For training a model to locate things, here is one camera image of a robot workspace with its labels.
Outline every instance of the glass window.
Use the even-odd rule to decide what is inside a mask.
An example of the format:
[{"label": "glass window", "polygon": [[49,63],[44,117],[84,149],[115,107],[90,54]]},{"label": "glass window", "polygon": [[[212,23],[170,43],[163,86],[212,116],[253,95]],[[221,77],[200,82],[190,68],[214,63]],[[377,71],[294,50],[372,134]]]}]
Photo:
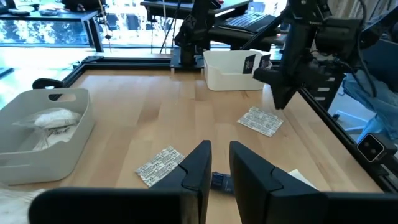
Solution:
[{"label": "glass window", "polygon": [[[41,4],[56,4],[60,0],[40,0]],[[172,44],[173,34],[180,29],[182,20],[177,19],[171,27],[172,18],[155,17],[149,22],[142,0],[107,0],[109,6],[106,19],[108,26],[100,25],[99,31],[104,44],[105,35],[112,36],[111,44],[128,47],[160,47],[170,28],[166,44]],[[26,6],[37,0],[15,0],[17,6]],[[279,15],[287,0],[255,0],[249,4],[249,11]],[[44,21],[0,21],[0,43],[2,44],[62,44],[88,45],[86,32],[80,22]]]}]

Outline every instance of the blue cloth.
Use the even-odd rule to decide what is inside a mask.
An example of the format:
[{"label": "blue cloth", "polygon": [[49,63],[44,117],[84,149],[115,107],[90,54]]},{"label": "blue cloth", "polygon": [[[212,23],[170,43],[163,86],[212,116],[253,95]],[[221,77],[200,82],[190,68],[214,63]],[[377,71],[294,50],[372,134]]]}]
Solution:
[{"label": "blue cloth", "polygon": [[[359,70],[356,76],[364,89],[371,94],[371,86],[364,72]],[[362,91],[352,74],[347,74],[347,77],[343,80],[345,92],[367,109],[376,113],[375,117],[366,124],[358,141],[367,133],[381,133],[398,144],[398,93],[391,91],[384,82],[377,80],[372,75],[371,80],[377,90],[377,97],[375,98]]]}]

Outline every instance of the white plastic bag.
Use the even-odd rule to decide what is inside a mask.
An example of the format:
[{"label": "white plastic bag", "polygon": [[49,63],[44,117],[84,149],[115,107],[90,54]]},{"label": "white plastic bag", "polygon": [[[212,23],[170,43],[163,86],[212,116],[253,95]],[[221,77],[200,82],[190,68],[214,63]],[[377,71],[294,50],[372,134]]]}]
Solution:
[{"label": "white plastic bag", "polygon": [[65,108],[49,108],[15,122],[26,128],[34,128],[38,143],[33,151],[46,149],[59,141],[69,141],[76,130],[81,115]]},{"label": "white plastic bag", "polygon": [[0,184],[0,223],[28,224],[28,209],[30,203],[45,189],[32,192],[10,189]]},{"label": "white plastic bag", "polygon": [[28,128],[50,129],[78,124],[80,118],[80,114],[68,109],[50,108],[27,116],[14,124]]}]

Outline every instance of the wooden table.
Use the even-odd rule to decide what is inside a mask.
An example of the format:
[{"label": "wooden table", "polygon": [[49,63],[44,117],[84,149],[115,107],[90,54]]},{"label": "wooden table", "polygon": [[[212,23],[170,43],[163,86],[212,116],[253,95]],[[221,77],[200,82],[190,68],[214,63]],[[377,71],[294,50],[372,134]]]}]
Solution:
[{"label": "wooden table", "polygon": [[[216,92],[198,73],[160,71],[87,71],[72,87],[89,89],[96,125],[71,175],[30,189],[146,188],[138,167],[169,145],[188,155],[209,139],[213,171],[229,173],[229,142],[237,140],[287,172],[298,169],[320,190],[382,192],[298,93],[275,110],[267,85]],[[236,122],[252,106],[284,120],[273,137]],[[211,191],[207,223],[241,223],[235,199]]]}]

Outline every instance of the camera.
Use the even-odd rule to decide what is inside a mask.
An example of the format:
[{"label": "camera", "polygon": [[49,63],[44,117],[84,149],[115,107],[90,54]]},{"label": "camera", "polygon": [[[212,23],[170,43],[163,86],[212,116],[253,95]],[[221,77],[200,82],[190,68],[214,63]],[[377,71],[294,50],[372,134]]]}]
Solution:
[{"label": "camera", "polygon": [[369,133],[356,146],[368,162],[379,162],[385,157],[394,156],[396,146],[385,136]]}]

